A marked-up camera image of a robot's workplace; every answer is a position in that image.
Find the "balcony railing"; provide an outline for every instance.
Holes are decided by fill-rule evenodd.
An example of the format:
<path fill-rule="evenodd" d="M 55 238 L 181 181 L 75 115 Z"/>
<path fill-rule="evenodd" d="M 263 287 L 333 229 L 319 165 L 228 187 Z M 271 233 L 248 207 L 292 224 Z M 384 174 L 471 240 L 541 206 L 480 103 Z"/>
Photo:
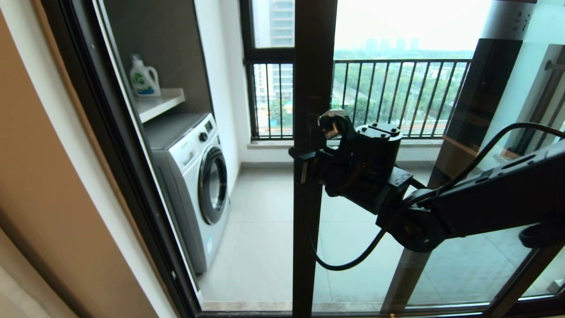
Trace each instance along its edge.
<path fill-rule="evenodd" d="M 347 110 L 355 126 L 388 122 L 400 127 L 405 138 L 440 138 L 453 115 L 470 62 L 335 61 L 331 108 Z M 253 140 L 293 138 L 292 67 L 282 63 L 248 65 Z"/>

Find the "black cable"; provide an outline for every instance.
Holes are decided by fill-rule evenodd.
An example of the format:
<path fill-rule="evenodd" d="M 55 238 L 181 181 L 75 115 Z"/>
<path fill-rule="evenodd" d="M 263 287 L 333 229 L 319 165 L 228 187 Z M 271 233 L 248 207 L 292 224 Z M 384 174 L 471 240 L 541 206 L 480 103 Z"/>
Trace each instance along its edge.
<path fill-rule="evenodd" d="M 496 142 L 498 142 L 507 132 L 514 130 L 514 129 L 517 129 L 517 128 L 534 128 L 534 129 L 537 129 L 537 130 L 548 132 L 552 135 L 555 135 L 555 136 L 558 136 L 558 137 L 561 137 L 561 138 L 565 138 L 565 132 L 561 132 L 561 131 L 553 129 L 551 127 L 544 126 L 542 124 L 525 122 L 525 123 L 514 123 L 514 124 L 511 124 L 511 125 L 508 125 L 504 129 L 500 130 L 489 141 L 489 143 L 485 146 L 485 148 L 483 148 L 483 150 L 481 150 L 479 152 L 479 154 L 475 157 L 475 159 L 457 177 L 455 177 L 449 183 L 445 184 L 444 186 L 442 186 L 442 187 L 440 187 L 436 190 L 430 191 L 430 192 L 428 192 L 424 195 L 413 198 L 412 200 L 410 200 L 408 202 L 408 204 L 406 204 L 406 206 L 409 207 L 409 206 L 413 205 L 414 203 L 421 201 L 421 200 L 424 200 L 424 199 L 431 197 L 431 196 L 437 197 L 440 193 L 451 189 L 454 185 L 456 185 L 463 178 L 465 178 L 465 176 L 469 172 L 471 172 L 471 170 L 473 170 L 479 164 L 479 162 L 486 156 L 486 154 L 494 147 Z M 330 265 L 330 264 L 324 262 L 318 256 L 318 253 L 316 251 L 317 248 L 314 246 L 314 240 L 312 240 L 312 231 L 311 231 L 311 228 L 310 228 L 310 220 L 308 219 L 308 232 L 310 234 L 309 236 L 310 236 L 310 246 L 311 246 L 311 249 L 312 249 L 312 254 L 314 255 L 314 258 L 316 259 L 318 264 L 320 264 L 325 269 L 339 271 L 339 270 L 347 270 L 347 269 L 353 268 L 353 267 L 357 266 L 359 263 L 361 263 L 362 261 L 364 261 L 367 258 L 367 256 L 369 256 L 369 254 L 371 254 L 371 252 L 375 249 L 377 244 L 381 241 L 381 239 L 384 237 L 386 232 L 390 229 L 392 224 L 394 224 L 394 222 L 396 222 L 396 220 L 398 219 L 398 217 L 400 215 L 401 215 L 400 212 L 397 213 L 385 227 L 381 228 L 381 230 L 379 231 L 377 236 L 375 236 L 375 238 L 373 239 L 371 244 L 369 244 L 369 246 L 365 249 L 365 251 L 363 253 L 361 253 L 361 255 L 359 255 L 353 261 L 346 263 L 346 264 L 343 264 L 343 265 Z"/>

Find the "robotic arm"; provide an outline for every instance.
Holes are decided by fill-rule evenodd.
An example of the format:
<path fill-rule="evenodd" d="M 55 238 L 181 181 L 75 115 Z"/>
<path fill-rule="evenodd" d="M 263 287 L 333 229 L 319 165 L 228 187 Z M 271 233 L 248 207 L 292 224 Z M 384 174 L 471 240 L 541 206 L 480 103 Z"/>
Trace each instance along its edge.
<path fill-rule="evenodd" d="M 520 233 L 526 247 L 565 242 L 565 140 L 463 180 L 472 165 L 451 183 L 430 190 L 395 165 L 402 140 L 399 128 L 373 123 L 355 129 L 344 110 L 327 111 L 319 126 L 326 139 L 340 135 L 339 146 L 310 153 L 291 148 L 290 155 L 302 162 L 298 179 L 323 184 L 329 196 L 343 196 L 378 215 L 380 237 L 387 231 L 404 247 L 429 252 L 445 239 L 531 225 Z M 564 136 L 539 124 L 518 123 L 489 145 L 520 127 Z M 404 199 L 410 185 L 420 189 Z"/>

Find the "hazy sky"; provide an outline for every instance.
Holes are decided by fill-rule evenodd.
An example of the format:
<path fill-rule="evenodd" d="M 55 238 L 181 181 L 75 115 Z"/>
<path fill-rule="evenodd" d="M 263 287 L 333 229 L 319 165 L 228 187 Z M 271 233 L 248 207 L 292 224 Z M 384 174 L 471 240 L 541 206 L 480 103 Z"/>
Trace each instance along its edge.
<path fill-rule="evenodd" d="M 339 0 L 335 49 L 419 38 L 419 49 L 474 50 L 492 0 Z"/>

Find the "front-loading washing machine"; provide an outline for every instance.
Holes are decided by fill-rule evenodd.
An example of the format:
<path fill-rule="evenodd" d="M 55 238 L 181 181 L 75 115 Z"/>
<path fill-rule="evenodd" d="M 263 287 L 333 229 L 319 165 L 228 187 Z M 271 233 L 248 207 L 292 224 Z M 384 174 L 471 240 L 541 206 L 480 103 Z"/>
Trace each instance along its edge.
<path fill-rule="evenodd" d="M 193 270 L 210 267 L 227 220 L 228 175 L 212 114 L 168 114 L 144 125 L 163 196 Z"/>

